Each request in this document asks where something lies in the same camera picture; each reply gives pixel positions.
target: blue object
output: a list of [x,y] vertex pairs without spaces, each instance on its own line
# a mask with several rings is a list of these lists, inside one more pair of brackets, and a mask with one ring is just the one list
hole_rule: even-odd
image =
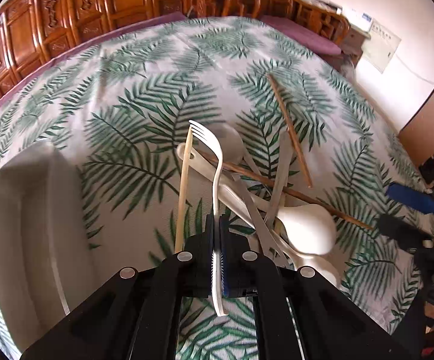
[[396,202],[405,204],[422,214],[434,214],[434,199],[427,193],[413,190],[399,183],[391,183],[386,194]]

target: tablecloth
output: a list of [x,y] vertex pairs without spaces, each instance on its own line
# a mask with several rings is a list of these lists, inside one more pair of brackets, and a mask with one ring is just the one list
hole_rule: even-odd
[[[293,188],[371,225],[385,212],[434,233],[434,216],[384,193],[391,181],[419,190],[423,184],[382,117],[310,50],[241,17],[147,28],[57,63],[0,108],[0,167],[36,140],[50,139],[78,168],[101,283],[124,266],[152,268],[173,251],[175,147],[185,141],[189,119],[234,126],[262,174],[275,177],[285,125],[268,72],[282,88],[314,181],[308,189],[294,161]],[[269,198],[259,184],[249,189]],[[211,207],[211,184],[193,171],[187,199],[186,237],[202,232]],[[420,285],[412,257],[378,230],[335,221],[329,260],[343,273],[340,289],[391,333]],[[231,228],[252,233],[234,215]],[[184,299],[178,359],[257,358],[251,302],[225,303],[230,314],[216,318],[207,299]],[[0,348],[19,357],[1,311]]]

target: brown chopstick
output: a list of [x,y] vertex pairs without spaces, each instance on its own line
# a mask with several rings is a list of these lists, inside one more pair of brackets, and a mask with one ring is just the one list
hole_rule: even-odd
[[[207,161],[211,162],[212,164],[216,165],[217,164],[217,160],[214,156],[212,156],[211,154],[207,154],[203,151],[199,151],[199,153],[202,155],[203,158],[205,158]],[[223,163],[223,168],[226,170],[229,170],[231,172],[235,172],[238,173],[240,175],[243,176],[247,176],[250,177],[253,180],[259,181],[261,182],[263,185],[267,185],[269,187],[273,187],[274,186],[274,182],[273,180],[270,180],[269,178],[263,177],[263,176],[259,176],[245,168],[242,168],[238,165],[235,165],[233,163],[230,162],[224,162]],[[343,220],[353,223],[354,225],[366,228],[367,230],[374,230],[372,227],[370,227],[369,225],[367,225],[366,223],[354,218],[353,216],[347,215],[337,209],[335,209],[332,206],[329,206],[328,204],[322,203],[319,200],[313,199],[310,196],[304,195],[303,193],[293,190],[292,188],[288,188],[288,187],[284,187],[283,191],[285,193],[287,193],[287,195],[293,196],[297,199],[302,200],[303,202],[309,203],[309,204],[318,204],[322,207],[324,207],[327,211],[329,211],[332,215],[338,216],[339,218],[342,218]]]
[[267,77],[270,81],[270,85],[275,93],[275,98],[277,99],[278,105],[280,107],[280,111],[282,111],[282,115],[284,117],[285,123],[287,124],[288,134],[290,135],[290,140],[292,141],[292,145],[294,147],[295,153],[297,154],[297,159],[300,163],[300,168],[304,172],[305,180],[307,181],[307,185],[309,188],[312,188],[312,179],[310,177],[309,168],[307,168],[307,163],[305,162],[304,153],[302,151],[302,147],[300,146],[299,138],[297,137],[297,133],[295,133],[294,124],[292,123],[292,119],[290,118],[287,109],[285,107],[284,101],[280,96],[278,91],[277,82],[275,82],[272,74],[267,74]]

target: chopstick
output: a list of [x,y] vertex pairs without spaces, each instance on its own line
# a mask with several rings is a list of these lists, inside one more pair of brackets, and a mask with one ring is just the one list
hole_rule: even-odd
[[[202,151],[199,151],[199,153],[207,161],[211,162],[214,165],[217,164],[216,158],[213,157],[211,154],[207,154],[207,153],[204,153]],[[274,181],[273,180],[270,180],[267,177],[256,175],[255,173],[253,173],[253,172],[251,172],[251,171],[249,171],[249,170],[247,170],[245,168],[242,168],[242,167],[240,167],[238,165],[235,165],[233,163],[224,162],[223,163],[223,168],[226,169],[226,170],[229,170],[231,172],[235,172],[235,173],[238,173],[240,175],[250,177],[253,180],[261,182],[263,185],[267,185],[269,187],[273,187],[274,186]],[[299,191],[296,191],[296,190],[293,190],[292,188],[284,187],[283,192],[287,193],[287,195],[290,195],[290,196],[293,196],[293,197],[295,197],[295,198],[297,198],[299,200],[302,200],[303,202],[306,202],[306,203],[309,203],[309,204],[318,204],[318,205],[324,207],[332,215],[335,215],[335,216],[337,216],[339,218],[342,218],[343,220],[345,220],[347,222],[350,222],[350,223],[353,223],[354,225],[357,225],[359,227],[363,227],[363,228],[365,228],[367,230],[374,230],[372,227],[370,227],[366,223],[364,223],[364,222],[362,222],[362,221],[354,218],[353,216],[347,215],[347,214],[345,214],[345,213],[343,213],[343,212],[335,209],[334,207],[332,207],[332,206],[330,206],[328,204],[322,203],[321,201],[313,199],[310,196],[304,195],[303,193],[301,193]]]
[[272,74],[267,74],[267,78],[270,81],[270,85],[274,90],[275,98],[277,99],[278,105],[280,107],[280,111],[282,111],[282,116],[284,117],[285,123],[287,124],[288,134],[290,135],[290,140],[292,141],[292,145],[294,147],[295,153],[297,154],[297,158],[299,159],[300,168],[304,172],[305,180],[307,181],[307,185],[309,188],[312,188],[312,179],[310,177],[309,168],[307,168],[307,163],[305,162],[304,153],[302,151],[302,147],[300,146],[299,138],[297,137],[297,133],[295,133],[294,124],[292,119],[290,118],[287,109],[284,104],[284,100],[280,96],[278,91],[277,82],[275,82]]
[[175,251],[179,253],[184,245],[185,201],[187,198],[187,181],[189,177],[189,160],[192,150],[192,127],[189,127],[185,141],[184,159],[182,161],[182,176],[180,176],[180,191],[178,194],[177,229],[175,231]]

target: white tray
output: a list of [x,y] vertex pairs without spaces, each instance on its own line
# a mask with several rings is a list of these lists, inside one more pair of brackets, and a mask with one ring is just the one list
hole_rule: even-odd
[[39,141],[0,169],[0,308],[18,349],[97,287],[76,169]]

